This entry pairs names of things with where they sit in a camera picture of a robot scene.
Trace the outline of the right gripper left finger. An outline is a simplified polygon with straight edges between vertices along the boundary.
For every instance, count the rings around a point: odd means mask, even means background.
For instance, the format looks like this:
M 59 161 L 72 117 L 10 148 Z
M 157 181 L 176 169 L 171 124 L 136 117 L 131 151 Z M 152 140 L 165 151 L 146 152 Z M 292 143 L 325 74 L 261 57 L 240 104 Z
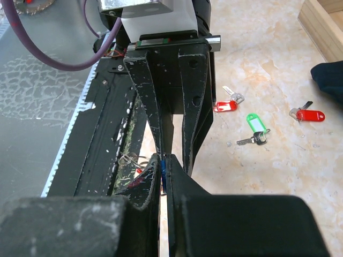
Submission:
M 158 256 L 161 166 L 113 196 L 23 198 L 1 209 L 1 256 Z

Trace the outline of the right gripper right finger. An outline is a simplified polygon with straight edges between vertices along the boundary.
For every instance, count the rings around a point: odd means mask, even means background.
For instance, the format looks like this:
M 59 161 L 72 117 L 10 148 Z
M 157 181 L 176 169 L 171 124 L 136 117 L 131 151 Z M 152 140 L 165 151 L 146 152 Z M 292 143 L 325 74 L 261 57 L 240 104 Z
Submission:
M 170 256 L 329 256 L 312 211 L 293 195 L 217 195 L 165 158 Z

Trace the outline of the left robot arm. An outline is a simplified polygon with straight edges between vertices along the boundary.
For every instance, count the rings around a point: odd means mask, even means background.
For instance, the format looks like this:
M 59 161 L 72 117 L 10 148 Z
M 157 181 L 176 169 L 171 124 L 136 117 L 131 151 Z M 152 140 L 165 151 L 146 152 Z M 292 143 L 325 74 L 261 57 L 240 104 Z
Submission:
M 171 153 L 173 116 L 183 116 L 182 162 L 191 174 L 213 123 L 215 59 L 210 1 L 99 1 L 107 27 L 122 22 L 116 42 L 144 107 L 157 154 Z

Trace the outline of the key with blue tag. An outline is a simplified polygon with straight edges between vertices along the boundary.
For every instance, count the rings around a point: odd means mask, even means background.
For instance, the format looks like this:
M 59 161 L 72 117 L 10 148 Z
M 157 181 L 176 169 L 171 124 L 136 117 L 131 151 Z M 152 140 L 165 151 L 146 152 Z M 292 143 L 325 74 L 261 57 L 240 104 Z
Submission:
M 161 180 L 162 180 L 162 194 L 167 193 L 166 185 L 166 161 L 161 160 Z

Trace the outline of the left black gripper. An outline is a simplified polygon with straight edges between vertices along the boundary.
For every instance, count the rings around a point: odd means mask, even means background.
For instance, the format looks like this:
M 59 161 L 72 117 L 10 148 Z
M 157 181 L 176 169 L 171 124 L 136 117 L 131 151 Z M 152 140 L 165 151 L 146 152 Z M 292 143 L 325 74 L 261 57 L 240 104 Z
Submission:
M 200 43 L 208 47 L 208 53 L 191 55 Z M 124 57 L 159 157 L 163 155 L 163 140 L 155 86 L 173 114 L 184 112 L 182 160 L 183 169 L 189 176 L 213 123 L 212 104 L 216 101 L 214 53 L 220 49 L 220 35 L 197 35 L 195 30 L 190 30 L 142 35 L 139 41 L 128 45 Z

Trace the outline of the metal key holder red handle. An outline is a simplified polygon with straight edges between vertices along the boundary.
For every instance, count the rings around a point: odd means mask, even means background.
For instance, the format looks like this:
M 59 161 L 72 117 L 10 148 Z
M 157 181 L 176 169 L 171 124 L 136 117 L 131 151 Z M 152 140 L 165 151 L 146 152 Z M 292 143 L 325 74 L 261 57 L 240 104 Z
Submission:
M 147 164 L 149 163 L 150 158 L 146 156 L 139 156 L 136 153 L 123 153 L 120 152 L 120 158 L 118 160 L 118 164 L 120 167 L 130 168 L 131 172 L 135 173 L 135 177 L 140 175 Z

